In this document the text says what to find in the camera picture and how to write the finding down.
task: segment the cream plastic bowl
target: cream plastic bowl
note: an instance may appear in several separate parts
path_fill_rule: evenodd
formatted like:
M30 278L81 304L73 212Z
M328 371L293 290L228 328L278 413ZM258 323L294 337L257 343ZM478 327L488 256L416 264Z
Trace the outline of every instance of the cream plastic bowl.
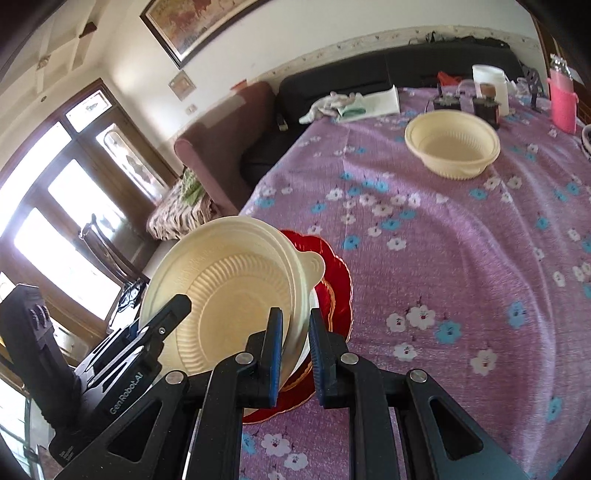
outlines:
M195 375L244 350L248 336L264 330L269 310L283 312L280 385L295 370L306 344L310 292L324 275L314 252L298 252L280 231L247 216L213 220L177 243L146 290L143 327L177 293L191 313L164 341L162 374Z
M404 132L409 150L439 176L468 180L501 152L499 135L484 120L456 110L437 110L412 120Z

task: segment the brown armchair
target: brown armchair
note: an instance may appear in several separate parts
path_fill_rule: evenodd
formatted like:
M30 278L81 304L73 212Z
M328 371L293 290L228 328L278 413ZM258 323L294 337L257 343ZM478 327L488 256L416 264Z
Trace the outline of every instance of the brown armchair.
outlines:
M254 83L207 111L174 144L223 215L237 214L252 193L240 174L241 158L272 128L274 102L268 83Z

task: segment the red plate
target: red plate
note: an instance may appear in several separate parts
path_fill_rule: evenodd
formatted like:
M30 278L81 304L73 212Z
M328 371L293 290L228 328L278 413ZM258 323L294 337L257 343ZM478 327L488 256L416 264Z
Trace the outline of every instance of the red plate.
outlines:
M352 283L345 262L335 255L330 245L319 236L300 235L291 230L281 231L300 252L317 252L324 259L326 271L322 281L316 285L320 311L329 332L336 332L349 340L353 326L351 307ZM244 417L245 424L260 423L275 415L293 410L306 403L314 395L314 376L310 355L289 377L279 390L275 408L260 409Z

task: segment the white flower print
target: white flower print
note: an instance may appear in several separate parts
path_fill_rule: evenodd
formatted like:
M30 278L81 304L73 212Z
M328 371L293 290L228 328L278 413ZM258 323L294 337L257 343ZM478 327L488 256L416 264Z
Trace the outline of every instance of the white flower print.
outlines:
M449 197L438 193L435 195L435 203L446 203L449 200Z
M399 252L406 248L406 240L400 238L399 236L396 236L388 240L388 243L386 243L386 247L388 247L390 250Z
M578 231L576 231L574 228L571 228L566 233L573 242L578 242L579 240L581 240L581 236L579 235Z
M412 362L417 356L417 351L407 342L399 343L394 346L394 356L403 362Z
M368 228L368 235L373 236L375 238L377 236L382 235L382 230L377 226L371 226Z
M470 359L470 365L474 373L487 376L496 366L496 353L491 348L487 350L478 350L478 354Z
M487 190L494 190L501 184L501 179L499 177L491 177L487 181L484 182L484 188Z
M523 182L521 181L520 177L517 177L515 175L513 175L508 181L507 181L507 186L510 189L513 190L519 190L521 188L521 186L523 185Z
M378 203L371 211L376 217L387 217L388 215L392 215L394 208L390 205Z
M580 267L577 267L575 265L573 267L573 274L578 281L585 281L585 274L583 273L583 270L581 270Z
M377 201L378 199L369 193L364 193L359 196L359 203L364 207L371 207L372 205L375 205L375 202Z
M263 195L263 197L272 197L276 194L276 192L277 190L275 190L273 187L263 187L261 190L261 195Z
M290 453L283 462L283 466L290 470L302 470L308 466L308 457L305 453Z
M408 197L408 206L410 208L419 208L421 206L421 196L418 193L411 193Z
M286 453L291 452L291 446L289 440L283 438L281 433L271 435L267 433L261 441L261 447L267 451L267 455L275 455L276 457L282 457Z
M402 195L402 194L394 195L392 198L390 198L390 203L392 205L396 205L398 207L401 207L402 205L404 205L406 203L406 195Z
M534 255L538 260L542 260L545 255L541 248L534 247Z
M407 320L413 327L427 330L435 325L435 310L429 310L426 305L413 307L407 313Z
M326 199L331 201L331 202L336 202L337 200L340 200L341 198L343 198L343 195L345 193L343 192L343 189L332 189L331 191L329 191L326 194Z
M308 235L319 235L322 231L322 227L318 225L312 225L308 228Z
M398 313L393 313L386 319L386 325L391 332L401 333L406 330L406 320Z
M554 272L552 274L552 278L556 282L559 287L564 287L566 285L566 281L564 279L564 275L560 272Z
M347 215L343 215L340 218L340 221L343 222L345 225L353 225L357 221L357 219L354 215L348 213Z
M275 470L269 473L267 477L269 477L269 480L285 480L285 477Z

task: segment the purple floral tablecloth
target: purple floral tablecloth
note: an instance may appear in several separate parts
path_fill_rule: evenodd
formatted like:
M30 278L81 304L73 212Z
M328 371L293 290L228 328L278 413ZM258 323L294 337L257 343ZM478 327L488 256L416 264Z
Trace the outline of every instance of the purple floral tablecloth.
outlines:
M591 168L580 138L512 98L497 161L440 178L404 143L433 95L405 89L399 115L315 122L242 213L329 242L353 280L349 349L425 369L550 479L591 419ZM348 430L346 410L315 398L246 426L241 479L347 479Z

